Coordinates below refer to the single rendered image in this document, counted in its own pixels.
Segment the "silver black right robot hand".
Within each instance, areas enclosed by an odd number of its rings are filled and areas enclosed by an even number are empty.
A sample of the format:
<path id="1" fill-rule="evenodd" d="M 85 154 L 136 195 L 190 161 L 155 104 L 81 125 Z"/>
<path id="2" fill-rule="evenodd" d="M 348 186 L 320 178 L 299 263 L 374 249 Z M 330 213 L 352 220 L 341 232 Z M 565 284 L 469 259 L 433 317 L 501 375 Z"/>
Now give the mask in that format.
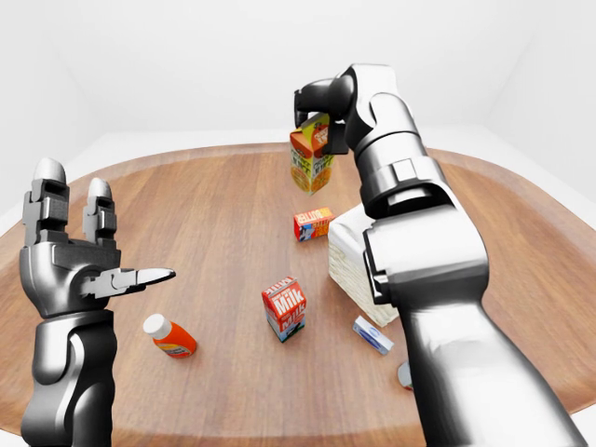
<path id="1" fill-rule="evenodd" d="M 322 79 L 294 92 L 295 125 L 310 112 L 331 119 L 334 154 L 348 149 L 359 156 L 374 141 L 393 133 L 414 131 L 407 105 L 398 97 L 394 70 L 380 64 L 352 64 L 335 78 Z"/>

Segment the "red butter box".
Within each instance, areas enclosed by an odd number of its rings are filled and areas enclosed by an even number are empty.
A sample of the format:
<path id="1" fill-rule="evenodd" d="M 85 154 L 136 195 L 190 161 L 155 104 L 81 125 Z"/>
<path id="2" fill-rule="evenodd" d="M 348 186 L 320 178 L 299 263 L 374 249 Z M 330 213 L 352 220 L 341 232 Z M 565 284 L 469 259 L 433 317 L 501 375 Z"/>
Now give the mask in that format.
<path id="1" fill-rule="evenodd" d="M 294 234 L 299 241 L 325 236 L 334 218 L 334 214 L 328 207 L 295 214 Z"/>

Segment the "red milk carton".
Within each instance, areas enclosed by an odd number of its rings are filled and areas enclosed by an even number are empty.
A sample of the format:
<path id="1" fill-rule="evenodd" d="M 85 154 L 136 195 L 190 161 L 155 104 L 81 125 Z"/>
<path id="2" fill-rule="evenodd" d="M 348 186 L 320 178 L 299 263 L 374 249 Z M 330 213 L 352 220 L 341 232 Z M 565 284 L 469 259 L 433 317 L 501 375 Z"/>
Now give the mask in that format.
<path id="1" fill-rule="evenodd" d="M 304 327 L 306 299 L 296 278 L 283 278 L 262 297 L 266 318 L 281 343 Z"/>

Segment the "white woven basket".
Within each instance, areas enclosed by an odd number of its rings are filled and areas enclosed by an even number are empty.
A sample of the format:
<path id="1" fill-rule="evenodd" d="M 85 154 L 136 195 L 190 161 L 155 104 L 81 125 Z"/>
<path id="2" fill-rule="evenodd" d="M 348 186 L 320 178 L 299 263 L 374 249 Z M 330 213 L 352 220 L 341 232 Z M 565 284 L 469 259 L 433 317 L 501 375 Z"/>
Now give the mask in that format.
<path id="1" fill-rule="evenodd" d="M 330 224 L 329 274 L 360 309 L 380 327 L 399 316 L 391 305 L 376 305 L 363 259 L 363 232 L 373 223 L 361 204 L 336 217 Z"/>

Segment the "orange bottle with white cap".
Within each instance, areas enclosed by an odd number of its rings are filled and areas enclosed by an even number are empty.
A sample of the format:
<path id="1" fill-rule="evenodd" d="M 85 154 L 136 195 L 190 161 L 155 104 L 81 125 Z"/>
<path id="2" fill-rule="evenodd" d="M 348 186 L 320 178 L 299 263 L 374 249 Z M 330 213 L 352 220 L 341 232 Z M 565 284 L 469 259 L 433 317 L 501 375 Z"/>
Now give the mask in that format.
<path id="1" fill-rule="evenodd" d="M 189 357 L 196 351 L 196 340 L 181 326 L 165 318 L 162 314 L 153 314 L 142 325 L 154 344 L 173 358 Z"/>

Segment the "orange juice carton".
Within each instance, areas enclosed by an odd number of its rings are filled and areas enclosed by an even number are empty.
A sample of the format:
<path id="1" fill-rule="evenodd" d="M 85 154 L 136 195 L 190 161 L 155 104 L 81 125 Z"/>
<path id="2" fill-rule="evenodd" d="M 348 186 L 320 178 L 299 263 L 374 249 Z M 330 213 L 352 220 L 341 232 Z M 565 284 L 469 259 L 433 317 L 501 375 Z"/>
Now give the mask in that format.
<path id="1" fill-rule="evenodd" d="M 300 189 L 315 194 L 331 178 L 332 155 L 324 155 L 330 117 L 317 113 L 290 134 L 291 176 Z"/>

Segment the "small white blue box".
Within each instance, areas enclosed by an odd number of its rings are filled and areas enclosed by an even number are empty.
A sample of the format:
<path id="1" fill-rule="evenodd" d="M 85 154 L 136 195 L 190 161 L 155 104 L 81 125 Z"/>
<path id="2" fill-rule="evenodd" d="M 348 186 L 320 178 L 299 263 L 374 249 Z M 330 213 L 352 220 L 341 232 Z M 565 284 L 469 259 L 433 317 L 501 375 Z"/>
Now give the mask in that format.
<path id="1" fill-rule="evenodd" d="M 384 336 L 363 316 L 358 316 L 353 324 L 353 330 L 382 355 L 386 355 L 394 343 Z"/>

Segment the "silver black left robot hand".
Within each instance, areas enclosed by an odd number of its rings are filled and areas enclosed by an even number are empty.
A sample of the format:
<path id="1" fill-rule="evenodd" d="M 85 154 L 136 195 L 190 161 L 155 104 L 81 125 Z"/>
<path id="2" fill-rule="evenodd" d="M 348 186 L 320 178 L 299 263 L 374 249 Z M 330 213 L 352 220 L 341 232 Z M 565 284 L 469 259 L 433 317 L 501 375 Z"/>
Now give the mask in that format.
<path id="1" fill-rule="evenodd" d="M 70 239 L 65 232 L 69 195 L 62 164 L 47 157 L 40 160 L 23 203 L 20 280 L 42 318 L 99 310 L 112 296 L 142 291 L 175 276 L 169 268 L 120 266 L 115 203 L 103 179 L 94 178 L 89 185 L 83 209 L 86 238 Z"/>

